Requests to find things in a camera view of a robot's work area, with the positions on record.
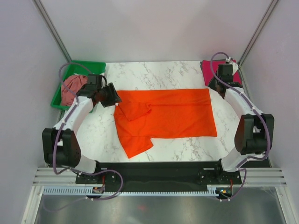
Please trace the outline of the orange t shirt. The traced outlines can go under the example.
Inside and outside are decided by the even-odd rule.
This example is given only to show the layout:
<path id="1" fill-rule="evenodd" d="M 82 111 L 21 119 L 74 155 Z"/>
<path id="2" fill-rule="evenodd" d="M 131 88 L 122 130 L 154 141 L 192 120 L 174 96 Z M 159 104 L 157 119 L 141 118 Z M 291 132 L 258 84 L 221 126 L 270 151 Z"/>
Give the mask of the orange t shirt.
<path id="1" fill-rule="evenodd" d="M 128 158 L 154 144 L 152 139 L 217 137 L 210 91 L 204 89 L 120 90 L 114 120 Z"/>

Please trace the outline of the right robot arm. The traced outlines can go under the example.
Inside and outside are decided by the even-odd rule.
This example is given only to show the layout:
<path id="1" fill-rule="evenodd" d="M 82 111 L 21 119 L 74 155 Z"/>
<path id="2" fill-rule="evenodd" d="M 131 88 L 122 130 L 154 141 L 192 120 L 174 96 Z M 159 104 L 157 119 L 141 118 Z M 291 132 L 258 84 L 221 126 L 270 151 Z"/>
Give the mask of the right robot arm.
<path id="1" fill-rule="evenodd" d="M 214 171 L 218 183 L 226 183 L 248 161 L 267 159 L 271 149 L 274 117 L 257 109 L 243 91 L 240 83 L 234 82 L 238 65 L 234 62 L 219 64 L 213 73 L 214 87 L 231 105 L 239 118 L 235 132 L 234 148 L 220 160 L 221 168 Z"/>

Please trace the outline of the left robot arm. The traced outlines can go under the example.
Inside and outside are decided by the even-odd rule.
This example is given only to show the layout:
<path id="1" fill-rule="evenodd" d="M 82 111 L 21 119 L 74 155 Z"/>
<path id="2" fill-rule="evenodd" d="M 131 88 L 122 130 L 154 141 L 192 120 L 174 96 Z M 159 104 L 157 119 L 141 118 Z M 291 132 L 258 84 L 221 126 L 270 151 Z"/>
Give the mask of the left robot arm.
<path id="1" fill-rule="evenodd" d="M 96 160 L 82 155 L 76 135 L 85 117 L 98 103 L 103 107 L 114 106 L 121 98 L 114 85 L 100 74 L 89 74 L 87 83 L 73 95 L 74 101 L 63 118 L 42 132 L 44 160 L 57 175 L 61 173 L 57 167 L 70 168 L 86 174 L 91 183 L 99 183 L 103 173 L 96 168 Z"/>

